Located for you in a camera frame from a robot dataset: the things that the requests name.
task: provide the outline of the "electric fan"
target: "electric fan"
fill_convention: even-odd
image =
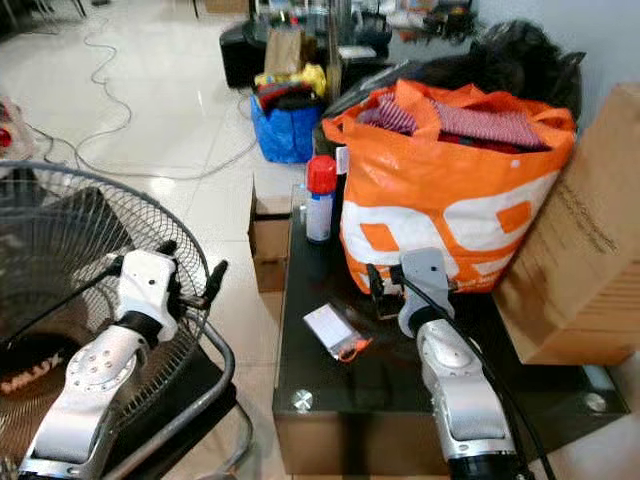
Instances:
[[[180,220],[125,185],[0,163],[0,458],[21,478],[118,478],[197,417],[233,375],[207,323],[226,267],[209,276]],[[218,383],[104,472],[203,332],[225,360]]]

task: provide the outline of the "orange and white bag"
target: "orange and white bag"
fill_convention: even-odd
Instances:
[[[406,136],[358,123],[356,117],[394,92],[417,130]],[[439,141],[434,101],[484,112],[521,112],[545,151],[502,153]],[[448,277],[463,292],[488,292],[520,245],[575,141],[567,109],[485,94],[473,85],[455,91],[400,80],[373,92],[336,118],[326,137],[345,144],[349,170],[341,238],[349,270],[368,292],[366,264],[399,263],[399,253],[437,247]]]

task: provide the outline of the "wall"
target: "wall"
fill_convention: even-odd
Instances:
[[[587,53],[582,62],[581,129],[592,122],[613,85],[640,81],[636,0],[477,0],[475,4],[487,25],[529,19],[565,51]],[[633,413],[554,452],[550,458],[560,480],[639,478],[640,353],[612,373]],[[535,471],[536,478],[545,478],[541,468]]]
[[[637,0],[476,0],[487,25],[526,18],[566,51],[583,51],[581,128],[588,126],[611,87],[640,81],[640,4]]]

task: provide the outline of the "metal screw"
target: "metal screw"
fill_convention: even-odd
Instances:
[[[607,410],[607,401],[597,393],[587,393],[584,403],[594,412],[602,413]]]
[[[311,410],[311,406],[313,405],[313,395],[309,390],[297,390],[291,396],[291,403],[293,403],[293,406],[298,410],[298,413],[306,413]]]

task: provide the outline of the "red object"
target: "red object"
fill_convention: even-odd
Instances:
[[[307,188],[316,195],[327,195],[336,189],[336,161],[329,155],[313,157],[307,166]]]
[[[0,147],[8,148],[11,146],[11,133],[6,128],[0,128]]]

